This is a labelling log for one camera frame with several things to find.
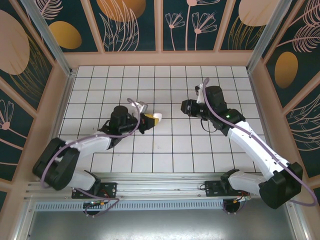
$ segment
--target decorative wallpaper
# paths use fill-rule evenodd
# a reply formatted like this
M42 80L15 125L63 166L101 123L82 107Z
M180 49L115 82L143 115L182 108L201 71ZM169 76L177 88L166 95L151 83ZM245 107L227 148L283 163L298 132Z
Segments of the decorative wallpaper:
M0 89L0 179L12 180L33 120Z
M279 0L236 0L221 50L253 50Z
M5 203L6 196L7 196L7 193L5 191L0 191L0 213L1 213L2 207Z
M280 25L278 26L277 30L275 31L275 33L272 36L272 39L270 40L269 44L266 46L264 52L262 53L262 58L265 58L266 54L268 53L269 49L271 48L272 44L274 43L275 38L278 36L280 30L282 29L283 25L285 24L287 18L289 17L292 9L294 8L294 6L296 5L298 0L292 0L290 7L288 9L288 11L286 11Z
M309 178L320 174L320 85L286 119Z
M164 0L163 50L213 50L225 0Z
M154 0L90 0L106 52L155 51Z
M320 71L319 44L320 1L306 0L266 63L283 107Z
M52 65L8 0L0 5L0 77L38 108Z

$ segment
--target black grid line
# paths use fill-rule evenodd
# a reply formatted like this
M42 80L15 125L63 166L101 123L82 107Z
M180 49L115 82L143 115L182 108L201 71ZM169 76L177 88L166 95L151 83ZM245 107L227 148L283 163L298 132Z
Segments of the black grid line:
M136 88L139 89L139 77L138 77L138 83L137 83L137 86ZM136 92L136 100L138 100L138 90ZM135 155L135 133L132 134L133 136L133 144L132 144L132 161L131 161L131 172L133 171L134 169L134 155Z
M184 66L184 69L185 69L185 75L187 76L187 67ZM189 99L188 82L186 83L186 96L187 96L187 99ZM192 142L192 129L191 129L191 118L190 117L189 117L189 125L190 125L190 139L191 139L191 151L192 151L192 165L193 165L193 172L195 172L195 160L194 160L194 155L193 155L194 148L193 148L193 142Z
M123 66L123 72L122 72L122 79L121 79L121 90L120 90L120 98L119 98L119 105L121 104L121 93L122 93L122 85L124 83L124 75L125 75L125 67ZM115 148L112 148L112 160L111 160L111 168L110 168L110 173L112 173L112 167L114 164L114 156L115 156Z

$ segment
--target floor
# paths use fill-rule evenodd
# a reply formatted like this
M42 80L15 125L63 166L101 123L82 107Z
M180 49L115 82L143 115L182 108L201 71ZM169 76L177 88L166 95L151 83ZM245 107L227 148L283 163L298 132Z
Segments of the floor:
M260 172L253 161L221 132L208 133L200 119L184 115L195 86L210 78L220 85L229 108L239 110L265 141L251 84L244 66L80 66L60 129L60 138L76 140L97 131L127 98L148 104L162 121L145 135L136 132L115 148L79 159L77 168L93 173L223 173L233 168ZM204 122L209 131L215 129Z

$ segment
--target leaf illustration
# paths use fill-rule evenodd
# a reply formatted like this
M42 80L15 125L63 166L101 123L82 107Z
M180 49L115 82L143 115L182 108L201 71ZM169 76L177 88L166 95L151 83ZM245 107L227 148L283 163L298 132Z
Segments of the leaf illustration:
M35 0L44 19L53 20L63 8L62 0Z
M316 26L320 24L320 0L308 0L305 6L303 21L308 26Z
M296 52L311 53L320 44L320 25L301 27L291 42Z

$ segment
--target cable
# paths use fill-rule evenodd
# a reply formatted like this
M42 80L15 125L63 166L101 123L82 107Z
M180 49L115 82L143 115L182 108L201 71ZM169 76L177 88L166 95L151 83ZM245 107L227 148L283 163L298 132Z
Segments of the cable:
M204 82L203 82L203 97L204 97L204 102L206 104L206 106L209 108L210 112L220 121L222 121L223 123L239 129L240 131L244 132L245 134L249 135L251 138L253 138L275 161L277 164L279 164L284 170L286 170L295 180L298 181L298 183L300 183L302 186L305 187L305 189L311 194L312 198L313 198L313 203L305 203L305 202L300 202L300 201L296 201L296 200L289 200L290 202L294 203L294 204L299 204L302 206L306 206L306 207L313 207L315 205L318 204L318 200L317 197L315 195L315 193L308 187L307 184L305 184L300 178L298 178L289 168L287 168L260 140L259 138L257 138L255 135L251 134L249 131L247 131L246 129L237 126L235 124L233 124L232 122L229 122L225 119L223 119L222 117L220 117L210 106L208 98L207 98L207 94L206 94L206 86L209 82L209 78L207 77Z
M214 131L208 131L208 130L206 130L202 121L203 121L203 120L201 119L201 120L200 120L200 123L201 123L201 127L202 127L202 129L203 129L204 131L206 131L207 133L211 133L211 134L212 134L212 133L215 133L215 132L217 131L217 129L215 129Z
M50 159L50 161L48 162L47 166L45 167L44 171L43 171L43 174L41 176L41 186L43 188L47 188L47 186L45 186L45 177L48 173L48 170L49 168L51 167L52 163L55 161L55 159L59 156L60 153L62 153L63 150L67 149L68 147L72 146L72 145L75 145L75 144L78 144L78 143L81 143L85 140L88 140L88 139L94 139L94 138L98 138L98 137L105 137L105 138L115 138L115 139L122 139L122 138L125 138L125 137L128 137L130 135L132 135L139 127L139 124L140 124L140 110L138 108L138 105L131 99L131 98L127 98L127 101L130 103L130 104L133 104L135 106L135 109L137 110L137 124L135 126L135 128L125 134L125 135L110 135L110 134L96 134L96 135L90 135L90 136L86 136L84 138L81 138L79 140L75 140L75 141L72 141L66 145L64 145L63 147L61 147L54 155L53 157Z

